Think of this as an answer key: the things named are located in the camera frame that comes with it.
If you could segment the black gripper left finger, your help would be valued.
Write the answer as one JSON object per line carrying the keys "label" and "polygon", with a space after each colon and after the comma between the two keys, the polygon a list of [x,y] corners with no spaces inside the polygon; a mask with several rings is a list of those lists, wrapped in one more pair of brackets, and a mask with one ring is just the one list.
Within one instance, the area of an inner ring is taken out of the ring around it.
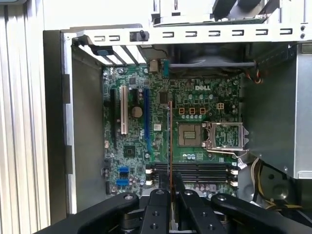
{"label": "black gripper left finger", "polygon": [[[120,225],[122,217],[138,208],[140,198],[123,192],[46,228],[47,234],[107,234]],[[144,208],[140,234],[169,233],[170,193],[154,189]]]}

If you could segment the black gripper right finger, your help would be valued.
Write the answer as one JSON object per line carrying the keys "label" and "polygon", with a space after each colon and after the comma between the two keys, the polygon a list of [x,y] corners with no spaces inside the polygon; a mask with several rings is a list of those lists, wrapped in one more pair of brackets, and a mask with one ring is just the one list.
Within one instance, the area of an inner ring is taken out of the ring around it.
{"label": "black gripper right finger", "polygon": [[228,194],[216,194],[206,204],[195,190],[186,189],[181,174],[172,173],[172,217],[178,229],[198,234],[228,234],[218,217],[233,222],[235,234],[310,234],[312,228]]}

